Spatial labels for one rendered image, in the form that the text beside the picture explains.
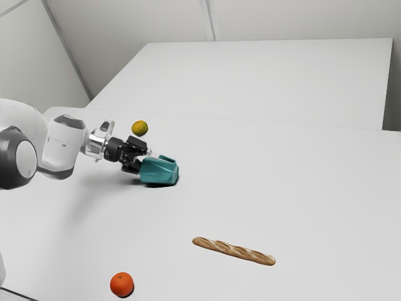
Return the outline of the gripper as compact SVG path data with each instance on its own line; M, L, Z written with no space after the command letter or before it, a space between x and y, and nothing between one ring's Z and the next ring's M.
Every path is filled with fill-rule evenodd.
M131 135L126 141L110 138L104 150L105 160L121 163L122 171L130 174L140 172L141 162L137 159L138 156L158 159L159 153L148 149L146 142Z

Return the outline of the baguette bread loaf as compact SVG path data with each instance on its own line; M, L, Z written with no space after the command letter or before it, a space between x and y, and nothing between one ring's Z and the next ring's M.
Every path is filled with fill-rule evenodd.
M203 237L195 237L192 239L192 243L196 246L205 248L210 251L215 251L246 261L251 261L260 265L273 266L276 264L275 257L271 255L267 255L241 246L234 246L223 241L209 240Z

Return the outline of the yellow-green citrus fruit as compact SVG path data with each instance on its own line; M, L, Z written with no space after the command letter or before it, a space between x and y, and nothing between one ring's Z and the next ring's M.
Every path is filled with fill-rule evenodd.
M141 137L148 132L148 124L144 120L137 120L131 126L134 135Z

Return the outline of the orange fruit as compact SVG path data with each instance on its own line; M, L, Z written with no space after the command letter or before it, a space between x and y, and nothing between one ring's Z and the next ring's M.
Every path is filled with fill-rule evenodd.
M110 280L110 290L117 297L129 296L135 288L132 276L127 272L119 272Z

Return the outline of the teal faceted mug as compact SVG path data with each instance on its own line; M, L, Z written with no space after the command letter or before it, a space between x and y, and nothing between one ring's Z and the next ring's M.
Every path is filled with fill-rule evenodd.
M179 178L179 167L175 160L163 155L145 157L138 175L142 184L173 186Z

